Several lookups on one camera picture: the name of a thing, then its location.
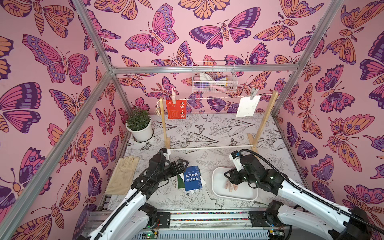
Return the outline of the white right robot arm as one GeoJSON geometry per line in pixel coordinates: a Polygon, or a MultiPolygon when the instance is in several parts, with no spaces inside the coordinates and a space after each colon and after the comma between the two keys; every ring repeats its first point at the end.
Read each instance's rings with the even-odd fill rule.
{"type": "Polygon", "coordinates": [[[307,190],[288,178],[274,166],[266,169],[261,155],[246,150],[234,151],[229,155],[235,168],[224,176],[235,185],[246,183],[251,188],[272,193],[289,200],[301,208],[298,211],[282,202],[272,201],[264,212],[270,226],[297,227],[325,240],[369,240],[373,227],[368,215],[362,209],[348,209],[307,190]]]}

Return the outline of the plain white postcard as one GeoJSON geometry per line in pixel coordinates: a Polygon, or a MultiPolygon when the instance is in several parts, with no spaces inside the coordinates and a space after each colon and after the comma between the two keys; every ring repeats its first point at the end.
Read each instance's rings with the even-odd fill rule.
{"type": "Polygon", "coordinates": [[[260,102],[260,96],[243,97],[239,102],[236,118],[252,117],[256,111],[257,105],[260,102]]]}

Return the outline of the blue postcard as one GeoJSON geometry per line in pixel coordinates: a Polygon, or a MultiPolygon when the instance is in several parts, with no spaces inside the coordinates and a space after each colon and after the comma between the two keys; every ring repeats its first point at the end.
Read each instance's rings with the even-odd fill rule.
{"type": "Polygon", "coordinates": [[[185,191],[194,191],[203,188],[200,169],[198,166],[187,167],[184,172],[185,191]]]}

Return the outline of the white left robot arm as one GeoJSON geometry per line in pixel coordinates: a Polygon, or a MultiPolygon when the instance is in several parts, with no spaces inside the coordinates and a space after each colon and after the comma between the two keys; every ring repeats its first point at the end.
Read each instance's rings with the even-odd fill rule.
{"type": "Polygon", "coordinates": [[[147,204],[159,184],[183,174],[189,162],[170,162],[171,151],[162,148],[149,159],[149,166],[136,179],[119,206],[88,236],[79,240],[131,240],[138,232],[155,224],[157,209],[147,204]]]}

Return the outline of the green postcard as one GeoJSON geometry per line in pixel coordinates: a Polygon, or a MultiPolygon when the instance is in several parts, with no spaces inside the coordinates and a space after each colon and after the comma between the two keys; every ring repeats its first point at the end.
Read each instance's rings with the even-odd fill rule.
{"type": "Polygon", "coordinates": [[[178,189],[184,189],[185,188],[184,180],[182,180],[179,176],[177,176],[177,183],[178,183],[178,189]]]}

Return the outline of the red postcard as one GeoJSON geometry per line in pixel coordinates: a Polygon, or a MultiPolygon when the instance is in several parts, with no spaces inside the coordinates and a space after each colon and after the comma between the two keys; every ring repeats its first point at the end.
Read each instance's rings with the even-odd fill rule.
{"type": "Polygon", "coordinates": [[[169,120],[180,120],[187,118],[186,100],[166,100],[166,108],[169,120]]]}

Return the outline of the grey clothespin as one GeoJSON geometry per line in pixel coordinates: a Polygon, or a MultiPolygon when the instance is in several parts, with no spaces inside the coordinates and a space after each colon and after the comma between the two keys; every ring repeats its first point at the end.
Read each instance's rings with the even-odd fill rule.
{"type": "Polygon", "coordinates": [[[256,88],[251,89],[250,100],[253,100],[258,95],[258,91],[256,88]]]}

